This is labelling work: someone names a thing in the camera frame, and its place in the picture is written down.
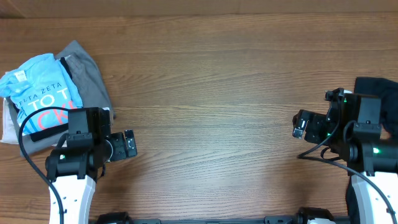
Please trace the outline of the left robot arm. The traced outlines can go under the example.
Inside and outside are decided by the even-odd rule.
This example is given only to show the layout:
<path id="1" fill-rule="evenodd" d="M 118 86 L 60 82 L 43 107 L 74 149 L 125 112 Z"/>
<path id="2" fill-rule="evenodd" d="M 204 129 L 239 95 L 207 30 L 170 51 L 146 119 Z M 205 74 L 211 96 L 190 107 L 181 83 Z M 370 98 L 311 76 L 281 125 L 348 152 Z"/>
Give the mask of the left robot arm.
<path id="1" fill-rule="evenodd" d="M 137 156 L 134 132 L 111 132 L 105 108 L 68 112 L 68 131 L 45 161 L 50 191 L 50 224 L 88 223 L 96 183 L 108 162 Z"/>

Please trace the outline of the light blue printed t-shirt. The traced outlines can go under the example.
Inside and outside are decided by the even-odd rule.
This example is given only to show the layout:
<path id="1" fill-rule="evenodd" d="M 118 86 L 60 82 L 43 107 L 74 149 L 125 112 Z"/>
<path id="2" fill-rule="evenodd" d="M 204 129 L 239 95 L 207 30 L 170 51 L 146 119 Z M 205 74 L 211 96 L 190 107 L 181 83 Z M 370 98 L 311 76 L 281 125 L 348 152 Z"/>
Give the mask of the light blue printed t-shirt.
<path id="1" fill-rule="evenodd" d="M 83 106 L 78 88 L 53 54 L 30 58 L 1 78 L 1 97 L 9 97 L 19 110 L 18 125 L 46 107 L 76 109 Z"/>

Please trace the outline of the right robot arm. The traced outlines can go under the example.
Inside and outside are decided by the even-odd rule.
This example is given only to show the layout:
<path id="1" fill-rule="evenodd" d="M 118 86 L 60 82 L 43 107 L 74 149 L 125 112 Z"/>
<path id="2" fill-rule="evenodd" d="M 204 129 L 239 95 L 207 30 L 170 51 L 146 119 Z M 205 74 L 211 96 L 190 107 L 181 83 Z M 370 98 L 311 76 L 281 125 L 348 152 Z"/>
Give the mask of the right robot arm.
<path id="1" fill-rule="evenodd" d="M 381 100 L 337 88 L 327 114 L 300 110 L 292 135 L 312 143 L 299 154 L 347 171 L 350 223 L 397 223 L 397 141 L 381 138 Z"/>

